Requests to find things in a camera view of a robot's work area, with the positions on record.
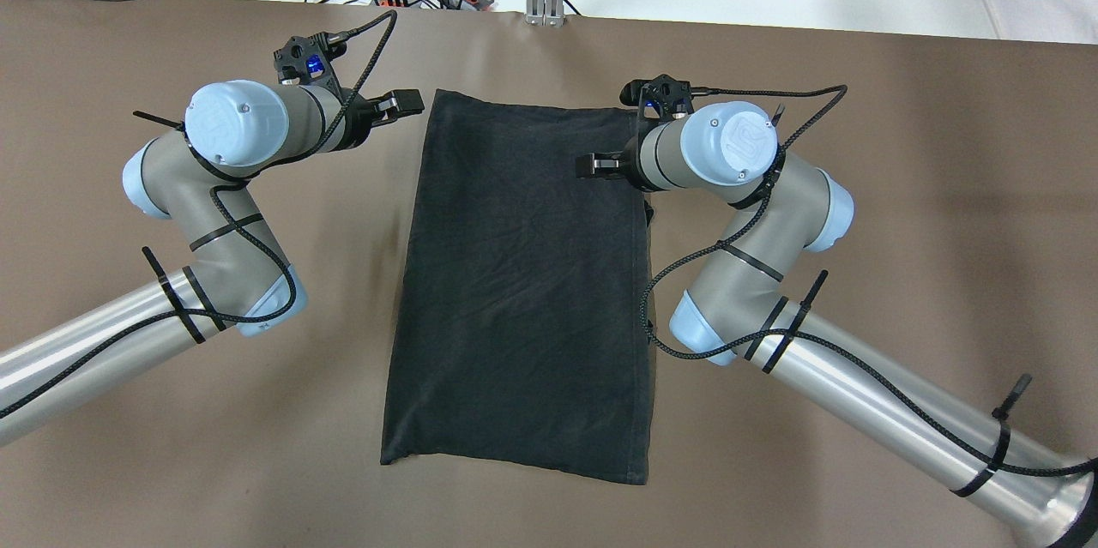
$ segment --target blue led light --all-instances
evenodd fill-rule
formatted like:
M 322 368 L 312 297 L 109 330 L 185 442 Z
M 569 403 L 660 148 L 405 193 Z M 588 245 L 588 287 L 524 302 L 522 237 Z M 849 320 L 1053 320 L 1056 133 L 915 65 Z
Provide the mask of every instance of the blue led light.
M 314 55 L 305 60 L 305 68 L 309 68 L 309 76 L 314 77 L 324 74 L 324 63 L 320 55 Z

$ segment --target silver metal tube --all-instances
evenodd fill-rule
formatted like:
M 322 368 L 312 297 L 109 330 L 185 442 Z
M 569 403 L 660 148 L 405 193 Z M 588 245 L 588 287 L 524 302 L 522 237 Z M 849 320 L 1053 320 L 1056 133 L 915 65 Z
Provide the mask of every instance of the silver metal tube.
M 168 282 L 184 306 L 201 306 L 182 271 L 169 275 Z M 160 284 L 154 282 L 7 351 L 0 356 L 0 409 L 58 376 L 115 333 L 171 311 Z M 193 317 L 193 323 L 204 337 L 217 333 L 208 318 Z M 99 353 L 31 403 L 0 420 L 0 446 L 193 346 L 194 338 L 177 317 L 142 327 Z
M 798 307 L 787 305 L 775 326 L 787 326 Z M 866 361 L 961 439 L 988 456 L 995 451 L 999 423 L 986 412 L 956 400 L 821 317 L 809 315 L 800 331 L 828 339 Z M 765 338 L 752 364 L 764 366 L 780 342 L 781 336 Z M 793 342 L 771 376 L 948 489 L 964 487 L 985 468 L 984 462 L 932 428 L 874 377 L 819 345 Z M 1033 468 L 1064 467 L 1079 461 L 1062 457 L 1017 430 L 1011 434 L 1006 458 L 1007 463 Z M 1094 474 L 1034 478 L 999 471 L 968 501 L 1008 524 L 1021 546 L 1044 547 L 1060 539 L 1075 521 L 1089 496 L 1093 481 Z
M 768 275 L 758 261 L 785 273 L 804 246 L 805 237 L 817 226 L 820 209 L 827 211 L 827 201 L 819 200 L 819 193 L 826 189 L 818 179 L 811 179 L 813 172 L 818 174 L 807 165 L 787 165 L 774 189 L 770 209 L 737 243 L 743 254 L 713 253 L 687 291 L 688 299 L 719 339 L 732 340 L 760 329 L 792 327 L 800 305 L 787 302 L 770 320 L 782 302 L 777 292 L 780 277 Z M 750 211 L 740 212 L 726 234 L 741 228 L 750 215 Z M 807 315 L 798 329 L 859 357 L 964 443 L 986 456 L 996 450 L 1000 426 L 988 413 L 966 405 L 814 313 Z M 985 469 L 983 461 L 953 444 L 851 361 L 803 339 L 794 339 L 784 353 L 776 354 L 781 342 L 782 336 L 768 336 L 758 345 L 746 345 L 735 353 L 760 368 L 770 365 L 771 376 L 950 490 L 966 485 Z M 1067 467 L 1082 461 L 1060 456 L 1017 432 L 1011 435 L 1005 460 L 1031 468 Z M 1046 547 L 1063 537 L 1084 512 L 1093 482 L 1093 473 L 1038 478 L 998 471 L 968 501 L 1010 525 L 1020 546 Z

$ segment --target black cloth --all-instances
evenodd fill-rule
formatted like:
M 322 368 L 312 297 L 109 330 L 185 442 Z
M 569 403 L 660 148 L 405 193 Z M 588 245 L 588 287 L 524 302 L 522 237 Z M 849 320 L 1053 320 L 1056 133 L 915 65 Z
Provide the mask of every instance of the black cloth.
M 508 460 L 643 484 L 652 356 L 641 193 L 575 179 L 635 114 L 435 96 L 389 371 L 381 463 Z

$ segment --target light blue joint cap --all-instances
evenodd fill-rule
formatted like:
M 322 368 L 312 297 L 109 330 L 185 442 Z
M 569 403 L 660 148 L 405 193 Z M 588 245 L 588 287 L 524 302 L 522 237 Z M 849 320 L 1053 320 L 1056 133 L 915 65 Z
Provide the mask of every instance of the light blue joint cap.
M 293 287 L 298 291 L 298 295 L 293 301 L 293 306 L 270 321 L 259 323 L 237 323 L 236 328 L 240 331 L 240 334 L 247 337 L 257 336 L 282 323 L 287 318 L 290 318 L 294 314 L 305 310 L 305 305 L 309 304 L 309 295 L 305 293 L 305 286 L 301 283 L 301 279 L 298 278 L 298 271 L 294 271 L 292 265 L 289 269 L 290 278 L 293 278 Z M 260 298 L 259 301 L 256 302 L 256 305 L 251 306 L 251 310 L 249 310 L 247 314 L 244 314 L 244 316 L 250 317 L 271 314 L 278 309 L 284 306 L 288 301 L 290 301 L 290 284 L 285 281 L 284 276 L 279 276 L 278 280 L 271 284 L 271 288 L 267 289 L 264 297 Z
M 137 209 L 145 212 L 145 215 L 171 220 L 170 215 L 157 208 L 149 199 L 148 192 L 145 191 L 145 180 L 141 177 L 142 161 L 145 161 L 145 152 L 148 150 L 149 145 L 153 145 L 153 141 L 146 143 L 145 147 L 142 147 L 126 161 L 125 166 L 122 166 L 122 190 L 125 191 L 130 202 L 137 205 Z
M 255 81 L 208 85 L 194 92 L 183 115 L 187 137 L 215 165 L 254 166 L 285 143 L 290 114 L 274 90 Z
M 854 197 L 847 192 L 847 189 L 831 179 L 831 176 L 824 169 L 816 169 L 827 177 L 828 208 L 827 220 L 824 221 L 824 228 L 819 236 L 811 244 L 805 246 L 809 253 L 822 253 L 838 242 L 850 225 L 854 223 Z
M 710 103 L 686 119 L 680 148 L 686 166 L 703 180 L 742 186 L 773 164 L 777 131 L 753 103 Z
M 683 293 L 682 301 L 675 313 L 671 314 L 671 333 L 680 343 L 686 345 L 694 353 L 705 353 L 725 345 L 720 336 L 713 331 L 709 322 L 702 316 L 694 300 L 690 297 L 690 291 Z M 709 361 L 718 366 L 728 366 L 736 359 L 736 354 L 726 350 L 709 358 Z

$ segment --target brown table surface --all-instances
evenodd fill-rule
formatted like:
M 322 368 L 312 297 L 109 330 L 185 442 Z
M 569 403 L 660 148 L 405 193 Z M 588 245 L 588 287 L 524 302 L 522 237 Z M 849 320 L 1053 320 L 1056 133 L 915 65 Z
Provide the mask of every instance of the brown table surface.
M 219 0 L 0 0 L 0 347 L 187 262 L 119 174 L 204 83 L 274 82 L 291 35 L 377 14 Z M 337 60 L 352 81 L 370 35 Z M 800 261 L 814 310 L 1016 429 L 1098 454 L 1098 47 L 877 33 L 401 12 L 367 85 L 613 107 L 669 72 L 727 88 L 850 86 L 796 146 L 858 217 Z M 764 107 L 775 101 L 762 102 Z M 785 126 L 815 112 L 789 103 Z M 0 451 L 0 546 L 1007 546 L 1006 528 L 755 368 L 658 359 L 651 478 L 616 485 L 505 462 L 378 465 L 397 291 L 427 114 L 253 191 L 312 303 L 223 334 Z M 657 193 L 652 266 L 729 209 Z M 695 268 L 659 287 L 660 327 Z

